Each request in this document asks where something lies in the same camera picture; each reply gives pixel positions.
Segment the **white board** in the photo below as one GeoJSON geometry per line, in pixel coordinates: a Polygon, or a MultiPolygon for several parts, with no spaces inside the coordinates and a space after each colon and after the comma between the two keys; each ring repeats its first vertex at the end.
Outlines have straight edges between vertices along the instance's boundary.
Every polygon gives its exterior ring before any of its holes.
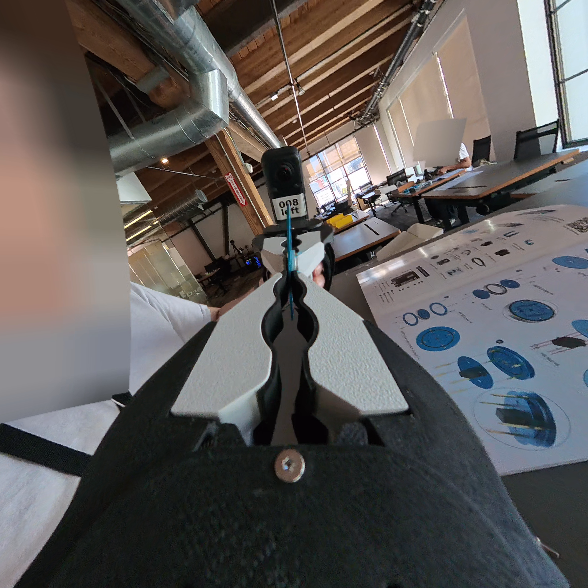
{"type": "Polygon", "coordinates": [[[467,119],[422,122],[416,129],[413,162],[426,167],[451,166],[458,158],[467,119]]]}

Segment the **beige chair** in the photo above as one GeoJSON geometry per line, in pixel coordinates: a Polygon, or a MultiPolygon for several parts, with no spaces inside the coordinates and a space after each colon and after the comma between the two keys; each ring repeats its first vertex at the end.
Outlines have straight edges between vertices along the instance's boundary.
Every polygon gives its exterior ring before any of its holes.
{"type": "Polygon", "coordinates": [[[388,244],[383,246],[376,253],[376,259],[380,262],[399,254],[403,251],[420,246],[423,243],[443,235],[442,227],[430,226],[428,224],[415,223],[408,230],[400,232],[388,244]]]}

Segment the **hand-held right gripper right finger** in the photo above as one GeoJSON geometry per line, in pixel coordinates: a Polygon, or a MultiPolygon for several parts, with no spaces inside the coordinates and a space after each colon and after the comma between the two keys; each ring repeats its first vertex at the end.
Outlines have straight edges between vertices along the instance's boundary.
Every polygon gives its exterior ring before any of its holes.
{"type": "Polygon", "coordinates": [[[296,421],[327,432],[366,417],[409,409],[369,325],[354,311],[296,273],[298,330],[305,341],[296,421]]]}

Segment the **black office chair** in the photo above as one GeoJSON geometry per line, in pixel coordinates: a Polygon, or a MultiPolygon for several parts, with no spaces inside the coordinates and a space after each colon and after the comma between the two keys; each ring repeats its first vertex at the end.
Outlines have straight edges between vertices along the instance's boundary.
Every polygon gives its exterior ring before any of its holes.
{"type": "Polygon", "coordinates": [[[560,130],[560,120],[516,133],[513,160],[525,160],[548,153],[555,153],[560,130]]]}

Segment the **red arrow sign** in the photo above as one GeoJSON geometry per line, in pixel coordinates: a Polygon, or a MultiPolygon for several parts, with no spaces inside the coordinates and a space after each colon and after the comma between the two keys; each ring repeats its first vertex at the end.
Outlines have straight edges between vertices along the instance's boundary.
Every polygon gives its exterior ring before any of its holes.
{"type": "Polygon", "coordinates": [[[234,195],[236,201],[239,203],[239,206],[246,207],[247,206],[247,199],[243,195],[242,191],[240,190],[239,184],[232,173],[227,173],[224,175],[224,179],[228,184],[232,194],[234,195]]]}

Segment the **window with roller blinds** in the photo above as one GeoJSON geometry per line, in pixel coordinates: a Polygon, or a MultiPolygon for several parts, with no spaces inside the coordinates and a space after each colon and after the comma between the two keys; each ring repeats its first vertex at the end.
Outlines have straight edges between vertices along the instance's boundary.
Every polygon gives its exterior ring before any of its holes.
{"type": "Polygon", "coordinates": [[[399,160],[413,163],[417,128],[423,122],[465,119],[462,143],[470,156],[474,141],[490,135],[488,114],[466,17],[458,20],[439,47],[386,111],[399,160]]]}

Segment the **grey desk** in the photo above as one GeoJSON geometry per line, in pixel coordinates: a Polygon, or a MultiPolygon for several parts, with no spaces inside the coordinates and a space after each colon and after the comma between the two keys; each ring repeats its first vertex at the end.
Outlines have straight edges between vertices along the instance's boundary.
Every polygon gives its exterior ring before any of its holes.
{"type": "MultiPolygon", "coordinates": [[[[553,186],[494,212],[526,210],[535,206],[568,204],[587,206],[587,173],[553,186]]],[[[356,278],[375,267],[376,260],[334,277],[330,292],[366,320],[374,322],[356,278]]],[[[555,563],[572,587],[587,587],[587,461],[503,477],[504,485],[527,524],[560,557],[555,563]]]]}

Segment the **large glass window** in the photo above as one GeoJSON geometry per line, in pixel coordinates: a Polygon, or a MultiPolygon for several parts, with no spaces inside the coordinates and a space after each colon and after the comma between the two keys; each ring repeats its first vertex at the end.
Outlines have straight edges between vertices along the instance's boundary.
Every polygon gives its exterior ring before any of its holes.
{"type": "Polygon", "coordinates": [[[587,144],[587,1],[546,1],[564,146],[587,144]]]}

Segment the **white shirt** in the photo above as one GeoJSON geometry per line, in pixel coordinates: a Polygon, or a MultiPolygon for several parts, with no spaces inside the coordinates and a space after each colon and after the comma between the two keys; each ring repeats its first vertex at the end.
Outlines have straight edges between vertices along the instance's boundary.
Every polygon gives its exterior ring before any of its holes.
{"type": "MultiPolygon", "coordinates": [[[[141,386],[219,309],[130,283],[129,392],[141,386]]],[[[26,433],[88,454],[119,414],[108,399],[9,422],[26,433]]],[[[67,510],[79,478],[1,455],[1,587],[13,587],[67,510]]]]}

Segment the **brown wooden table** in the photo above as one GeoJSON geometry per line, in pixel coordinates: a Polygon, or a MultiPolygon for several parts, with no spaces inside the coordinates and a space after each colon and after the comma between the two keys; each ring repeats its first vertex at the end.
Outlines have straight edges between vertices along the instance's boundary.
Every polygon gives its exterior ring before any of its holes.
{"type": "Polygon", "coordinates": [[[434,187],[423,199],[434,204],[443,227],[449,231],[450,210],[455,209],[461,224],[468,224],[470,210],[481,217],[496,212],[514,203],[511,194],[516,190],[556,173],[563,165],[577,163],[583,156],[587,156],[587,150],[570,148],[530,159],[481,166],[460,175],[455,182],[434,187]]]}
{"type": "Polygon", "coordinates": [[[333,250],[336,263],[354,258],[386,244],[400,235],[401,230],[384,220],[372,217],[334,236],[333,250]]]}

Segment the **wooden pillar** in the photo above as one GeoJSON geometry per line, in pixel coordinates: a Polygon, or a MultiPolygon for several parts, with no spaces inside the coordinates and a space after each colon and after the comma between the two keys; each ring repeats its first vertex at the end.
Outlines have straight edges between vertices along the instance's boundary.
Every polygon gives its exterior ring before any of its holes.
{"type": "Polygon", "coordinates": [[[209,138],[205,144],[212,154],[223,179],[225,174],[232,173],[237,180],[240,190],[247,199],[247,206],[243,208],[239,206],[234,195],[231,194],[254,236],[261,235],[267,227],[274,224],[274,219],[270,216],[270,212],[263,202],[257,187],[255,187],[251,175],[247,172],[231,136],[226,130],[222,129],[209,138]]]}

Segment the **printed instruction booklet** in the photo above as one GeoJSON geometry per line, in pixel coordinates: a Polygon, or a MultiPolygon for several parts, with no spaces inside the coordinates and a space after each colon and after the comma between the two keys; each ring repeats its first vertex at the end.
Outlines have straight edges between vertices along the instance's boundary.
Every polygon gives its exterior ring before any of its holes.
{"type": "Polygon", "coordinates": [[[499,474],[587,460],[587,208],[502,213],[357,280],[499,474]]]}

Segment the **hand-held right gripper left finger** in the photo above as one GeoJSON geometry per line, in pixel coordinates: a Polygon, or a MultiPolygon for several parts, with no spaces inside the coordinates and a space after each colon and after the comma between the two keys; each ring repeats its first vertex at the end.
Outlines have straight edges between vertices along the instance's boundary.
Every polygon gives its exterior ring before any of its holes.
{"type": "Polygon", "coordinates": [[[277,302],[276,273],[223,315],[182,387],[171,412],[211,417],[252,432],[261,422],[258,391],[270,378],[272,351],[262,320],[277,302]]]}

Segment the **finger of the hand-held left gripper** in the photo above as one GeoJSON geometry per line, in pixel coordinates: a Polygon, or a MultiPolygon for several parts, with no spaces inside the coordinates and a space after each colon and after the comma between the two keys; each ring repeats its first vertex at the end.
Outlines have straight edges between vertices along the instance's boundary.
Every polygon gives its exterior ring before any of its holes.
{"type": "Polygon", "coordinates": [[[286,239],[263,239],[261,245],[262,279],[269,279],[276,273],[288,274],[286,239]]]}
{"type": "Polygon", "coordinates": [[[325,246],[321,238],[298,238],[296,268],[303,275],[312,275],[325,257],[325,246]]]}

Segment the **small blue round plate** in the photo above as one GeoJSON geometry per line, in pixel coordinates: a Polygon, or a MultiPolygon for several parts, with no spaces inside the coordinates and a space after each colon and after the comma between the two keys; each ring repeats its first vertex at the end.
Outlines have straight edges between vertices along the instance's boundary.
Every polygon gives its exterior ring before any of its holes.
{"type": "Polygon", "coordinates": [[[286,217],[286,275],[288,283],[290,320],[293,321],[295,318],[295,304],[293,301],[292,275],[296,271],[296,254],[295,248],[293,247],[292,216],[290,201],[286,202],[286,217]]]}

